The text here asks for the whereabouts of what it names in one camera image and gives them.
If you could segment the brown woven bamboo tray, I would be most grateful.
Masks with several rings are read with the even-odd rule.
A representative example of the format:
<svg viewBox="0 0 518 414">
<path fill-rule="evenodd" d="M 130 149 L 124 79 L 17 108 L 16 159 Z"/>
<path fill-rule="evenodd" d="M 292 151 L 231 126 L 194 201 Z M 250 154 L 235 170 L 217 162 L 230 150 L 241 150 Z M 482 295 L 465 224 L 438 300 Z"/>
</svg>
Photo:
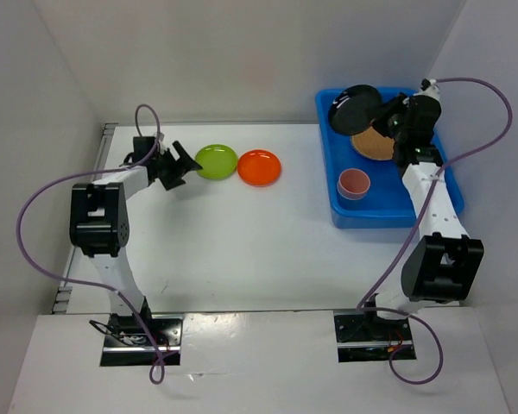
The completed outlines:
<svg viewBox="0 0 518 414">
<path fill-rule="evenodd" d="M 394 141 L 382 136 L 373 128 L 368 128 L 362 133 L 351 137 L 353 149 L 368 160 L 391 160 L 394 152 Z"/>
</svg>

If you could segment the green plastic plate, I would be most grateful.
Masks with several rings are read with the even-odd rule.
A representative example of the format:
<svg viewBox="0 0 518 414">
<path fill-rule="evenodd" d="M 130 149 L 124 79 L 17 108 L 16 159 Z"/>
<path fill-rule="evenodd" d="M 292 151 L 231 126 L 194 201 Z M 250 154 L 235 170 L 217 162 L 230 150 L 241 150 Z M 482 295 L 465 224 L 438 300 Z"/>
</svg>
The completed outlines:
<svg viewBox="0 0 518 414">
<path fill-rule="evenodd" d="M 202 147 L 194 159 L 201 166 L 197 174 L 209 180 L 227 179 L 236 170 L 238 162 L 236 152 L 224 144 Z"/>
</svg>

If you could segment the black plastic plate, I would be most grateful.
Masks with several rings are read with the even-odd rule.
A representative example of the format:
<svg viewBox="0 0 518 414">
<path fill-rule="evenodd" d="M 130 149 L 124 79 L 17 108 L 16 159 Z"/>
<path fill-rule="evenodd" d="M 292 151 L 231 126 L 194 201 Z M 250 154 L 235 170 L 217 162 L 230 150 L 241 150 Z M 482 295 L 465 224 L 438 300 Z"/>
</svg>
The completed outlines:
<svg viewBox="0 0 518 414">
<path fill-rule="evenodd" d="M 328 111 L 331 128 L 341 135 L 356 135 L 370 127 L 371 112 L 382 104 L 377 88 L 354 85 L 341 92 Z"/>
</svg>

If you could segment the pink plastic cup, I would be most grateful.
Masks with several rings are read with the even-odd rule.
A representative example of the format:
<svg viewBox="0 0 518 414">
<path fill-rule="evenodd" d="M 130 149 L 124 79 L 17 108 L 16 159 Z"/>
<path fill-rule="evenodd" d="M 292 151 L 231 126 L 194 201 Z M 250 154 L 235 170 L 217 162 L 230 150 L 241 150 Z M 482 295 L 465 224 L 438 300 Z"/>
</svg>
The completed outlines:
<svg viewBox="0 0 518 414">
<path fill-rule="evenodd" d="M 352 184 L 356 186 L 366 185 L 367 183 L 370 184 L 370 177 L 360 169 L 349 168 L 340 173 L 338 182 L 341 182 L 344 186 L 352 186 Z"/>
</svg>

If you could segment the orange plastic plate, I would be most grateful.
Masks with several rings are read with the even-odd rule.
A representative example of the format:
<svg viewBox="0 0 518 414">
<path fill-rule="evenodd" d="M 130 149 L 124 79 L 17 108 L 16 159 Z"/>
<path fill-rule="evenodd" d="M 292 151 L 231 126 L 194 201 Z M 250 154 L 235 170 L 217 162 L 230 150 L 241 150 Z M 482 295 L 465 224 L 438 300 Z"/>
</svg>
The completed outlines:
<svg viewBox="0 0 518 414">
<path fill-rule="evenodd" d="M 237 163 L 237 174 L 247 185 L 272 185 L 281 176 L 279 158 L 264 149 L 253 149 L 243 154 Z"/>
</svg>

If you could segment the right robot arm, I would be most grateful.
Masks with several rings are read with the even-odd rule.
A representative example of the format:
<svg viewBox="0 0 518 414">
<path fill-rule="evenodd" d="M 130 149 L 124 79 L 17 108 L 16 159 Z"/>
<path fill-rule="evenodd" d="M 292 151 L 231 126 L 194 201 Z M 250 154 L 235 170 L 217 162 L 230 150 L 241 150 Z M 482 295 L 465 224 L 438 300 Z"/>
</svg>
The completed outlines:
<svg viewBox="0 0 518 414">
<path fill-rule="evenodd" d="M 372 287 L 360 301 L 371 312 L 361 318 L 363 333 L 382 338 L 391 319 L 404 319 L 430 304 L 466 299 L 484 254 L 458 219 L 448 192 L 444 162 L 433 145 L 434 126 L 441 114 L 437 91 L 403 94 L 385 104 L 372 125 L 394 142 L 393 161 L 412 201 L 420 240 L 404 261 L 401 289 L 380 293 Z"/>
</svg>

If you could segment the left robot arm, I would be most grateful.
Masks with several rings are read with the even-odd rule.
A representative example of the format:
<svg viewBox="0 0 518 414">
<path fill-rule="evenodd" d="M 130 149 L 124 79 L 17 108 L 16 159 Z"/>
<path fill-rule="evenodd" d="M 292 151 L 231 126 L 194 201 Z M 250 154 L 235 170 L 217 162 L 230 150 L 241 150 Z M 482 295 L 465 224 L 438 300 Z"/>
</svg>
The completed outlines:
<svg viewBox="0 0 518 414">
<path fill-rule="evenodd" d="M 167 191 L 184 185 L 187 173 L 202 169 L 178 141 L 166 148 L 162 137 L 161 133 L 135 137 L 129 154 L 133 165 L 105 172 L 89 184 L 76 184 L 71 194 L 71 243 L 93 264 L 100 277 L 97 284 L 108 291 L 113 331 L 123 332 L 138 345 L 153 338 L 155 324 L 126 251 L 130 238 L 127 201 L 155 181 Z"/>
</svg>

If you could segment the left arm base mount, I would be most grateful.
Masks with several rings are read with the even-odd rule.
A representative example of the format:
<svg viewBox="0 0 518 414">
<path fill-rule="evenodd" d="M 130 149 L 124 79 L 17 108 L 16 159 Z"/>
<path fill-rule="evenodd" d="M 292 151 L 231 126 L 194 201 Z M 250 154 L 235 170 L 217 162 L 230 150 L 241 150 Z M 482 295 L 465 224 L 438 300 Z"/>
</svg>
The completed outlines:
<svg viewBox="0 0 518 414">
<path fill-rule="evenodd" d="M 102 323 L 91 319 L 89 324 L 103 338 L 101 367 L 149 367 L 158 358 L 149 338 L 136 326 L 128 331 L 114 325 L 112 319 Z M 166 366 L 180 364 L 182 343 L 182 315 L 157 314 L 149 320 L 148 328 L 161 351 Z"/>
</svg>

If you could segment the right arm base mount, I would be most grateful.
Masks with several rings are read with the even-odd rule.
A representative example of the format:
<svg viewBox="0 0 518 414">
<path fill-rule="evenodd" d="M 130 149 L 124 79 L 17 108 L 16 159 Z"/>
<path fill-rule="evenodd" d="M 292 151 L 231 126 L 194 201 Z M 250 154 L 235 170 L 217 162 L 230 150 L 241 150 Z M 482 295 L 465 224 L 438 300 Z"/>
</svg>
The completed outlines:
<svg viewBox="0 0 518 414">
<path fill-rule="evenodd" d="M 415 360 L 414 342 L 407 319 L 382 320 L 368 312 L 351 310 L 333 314 L 339 363 Z"/>
</svg>

